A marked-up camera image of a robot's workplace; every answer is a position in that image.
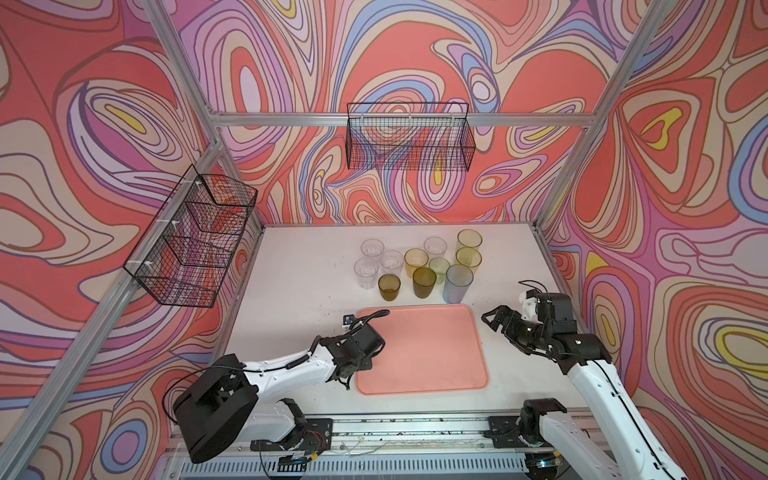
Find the pink plastic tray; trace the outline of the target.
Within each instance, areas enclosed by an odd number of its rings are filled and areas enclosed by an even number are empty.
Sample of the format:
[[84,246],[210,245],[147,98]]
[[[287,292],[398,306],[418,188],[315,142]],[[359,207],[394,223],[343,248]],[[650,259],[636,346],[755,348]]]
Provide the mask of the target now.
[[367,396],[479,390],[489,374],[475,315],[462,304],[392,307],[369,325],[385,347],[355,375]]

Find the brown glass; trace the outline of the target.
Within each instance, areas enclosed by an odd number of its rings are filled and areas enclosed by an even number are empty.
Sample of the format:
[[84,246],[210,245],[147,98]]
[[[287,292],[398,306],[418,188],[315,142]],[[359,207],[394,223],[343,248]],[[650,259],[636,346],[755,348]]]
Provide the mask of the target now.
[[392,302],[398,297],[400,287],[401,280],[395,274],[384,274],[378,280],[379,293],[387,302]]

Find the clear glass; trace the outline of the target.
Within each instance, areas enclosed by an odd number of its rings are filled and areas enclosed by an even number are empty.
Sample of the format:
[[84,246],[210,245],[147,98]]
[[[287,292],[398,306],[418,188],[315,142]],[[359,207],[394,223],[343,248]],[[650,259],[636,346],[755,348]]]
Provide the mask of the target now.
[[377,258],[360,258],[354,264],[357,284],[364,290],[371,290],[376,287],[379,278],[378,271],[379,261]]
[[430,258],[443,257],[447,251],[447,242],[441,237],[428,237],[423,243],[424,250]]
[[397,250],[387,250],[379,257],[379,265],[382,275],[399,276],[404,266],[403,254]]
[[371,238],[362,242],[360,250],[365,257],[378,260],[385,251],[385,245],[381,240]]

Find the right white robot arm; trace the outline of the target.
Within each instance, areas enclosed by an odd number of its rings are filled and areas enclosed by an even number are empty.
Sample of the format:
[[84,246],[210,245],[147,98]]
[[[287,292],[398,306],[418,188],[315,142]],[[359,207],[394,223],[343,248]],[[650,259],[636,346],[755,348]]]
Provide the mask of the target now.
[[556,363],[585,400],[610,449],[601,449],[555,398],[525,401],[512,427],[491,418],[486,437],[497,447],[513,441],[548,444],[583,479],[686,478],[642,418],[602,341],[579,332],[570,297],[533,289],[520,303],[519,310],[500,305],[481,320],[521,353]]

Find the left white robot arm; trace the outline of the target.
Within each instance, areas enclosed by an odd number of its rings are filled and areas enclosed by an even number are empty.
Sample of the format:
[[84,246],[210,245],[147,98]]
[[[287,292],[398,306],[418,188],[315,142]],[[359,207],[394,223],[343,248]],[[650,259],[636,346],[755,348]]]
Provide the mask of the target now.
[[330,441],[288,394],[328,382],[349,388],[354,374],[370,370],[386,345],[370,319],[354,319],[345,333],[318,336],[294,354],[249,362],[228,354],[202,369],[172,405],[190,461],[207,462],[244,442],[260,451],[324,451]]

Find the blue tinted glass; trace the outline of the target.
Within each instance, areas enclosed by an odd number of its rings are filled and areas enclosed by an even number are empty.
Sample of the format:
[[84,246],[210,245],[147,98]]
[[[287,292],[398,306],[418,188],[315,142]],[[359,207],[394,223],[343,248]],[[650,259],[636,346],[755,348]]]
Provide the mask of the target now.
[[445,274],[444,301],[448,304],[461,303],[473,281],[474,273],[470,268],[461,264],[450,266]]

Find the yellow green glass right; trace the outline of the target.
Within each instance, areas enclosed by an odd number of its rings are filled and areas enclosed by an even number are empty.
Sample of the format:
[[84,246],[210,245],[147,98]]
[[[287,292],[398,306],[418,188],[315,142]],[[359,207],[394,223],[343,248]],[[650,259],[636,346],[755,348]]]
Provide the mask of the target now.
[[455,260],[458,265],[464,266],[475,273],[482,264],[482,254],[476,248],[461,247],[456,251]]

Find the light green glass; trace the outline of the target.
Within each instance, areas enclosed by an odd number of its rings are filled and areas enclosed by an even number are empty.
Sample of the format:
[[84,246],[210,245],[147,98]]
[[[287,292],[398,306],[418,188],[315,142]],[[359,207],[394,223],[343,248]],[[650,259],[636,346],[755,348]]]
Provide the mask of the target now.
[[430,259],[429,268],[436,274],[436,285],[445,281],[446,273],[451,266],[451,262],[444,257],[433,257]]

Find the olive glass front centre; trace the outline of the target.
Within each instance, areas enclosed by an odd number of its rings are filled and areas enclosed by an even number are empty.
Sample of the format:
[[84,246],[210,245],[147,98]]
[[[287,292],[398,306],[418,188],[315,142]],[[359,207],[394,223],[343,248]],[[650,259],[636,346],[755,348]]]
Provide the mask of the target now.
[[412,275],[413,291],[417,298],[426,299],[437,282],[437,274],[429,267],[419,267]]

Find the yellow glass back right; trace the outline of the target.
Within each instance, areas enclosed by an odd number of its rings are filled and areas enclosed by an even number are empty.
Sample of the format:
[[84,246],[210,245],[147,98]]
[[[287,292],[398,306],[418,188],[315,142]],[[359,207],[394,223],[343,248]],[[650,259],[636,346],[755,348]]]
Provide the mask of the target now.
[[470,248],[478,250],[483,243],[482,235],[474,229],[462,229],[456,236],[457,249]]

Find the amber glass middle row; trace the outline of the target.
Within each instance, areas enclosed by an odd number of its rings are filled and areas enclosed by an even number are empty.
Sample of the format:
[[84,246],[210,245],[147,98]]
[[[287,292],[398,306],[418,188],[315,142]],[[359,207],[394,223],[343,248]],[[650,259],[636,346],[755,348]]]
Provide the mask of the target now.
[[405,270],[409,278],[413,277],[414,272],[429,264],[429,254],[421,248],[411,248],[404,255]]

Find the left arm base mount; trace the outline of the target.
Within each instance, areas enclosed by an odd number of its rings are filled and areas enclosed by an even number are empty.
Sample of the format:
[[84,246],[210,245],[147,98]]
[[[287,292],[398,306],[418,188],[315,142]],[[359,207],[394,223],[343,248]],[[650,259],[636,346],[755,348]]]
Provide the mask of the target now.
[[254,440],[250,450],[254,452],[303,452],[305,455],[321,454],[332,444],[333,420],[310,418],[295,426],[282,440]]

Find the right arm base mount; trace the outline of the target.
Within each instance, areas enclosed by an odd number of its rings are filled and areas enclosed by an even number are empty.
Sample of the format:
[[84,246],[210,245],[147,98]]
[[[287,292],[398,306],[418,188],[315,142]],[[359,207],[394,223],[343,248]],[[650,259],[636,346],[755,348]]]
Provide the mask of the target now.
[[538,434],[522,430],[518,416],[489,416],[488,429],[482,436],[490,439],[497,449],[550,447]]

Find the aluminium front rail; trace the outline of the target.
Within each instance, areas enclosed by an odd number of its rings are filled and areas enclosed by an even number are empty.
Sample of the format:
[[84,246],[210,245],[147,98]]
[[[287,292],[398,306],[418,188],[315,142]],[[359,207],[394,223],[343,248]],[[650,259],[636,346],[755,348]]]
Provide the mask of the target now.
[[[610,449],[591,414],[569,415],[601,449]],[[193,464],[183,449],[160,479],[583,479],[553,447],[493,447],[489,416],[509,412],[335,415],[331,447],[318,455],[254,452],[247,442]]]

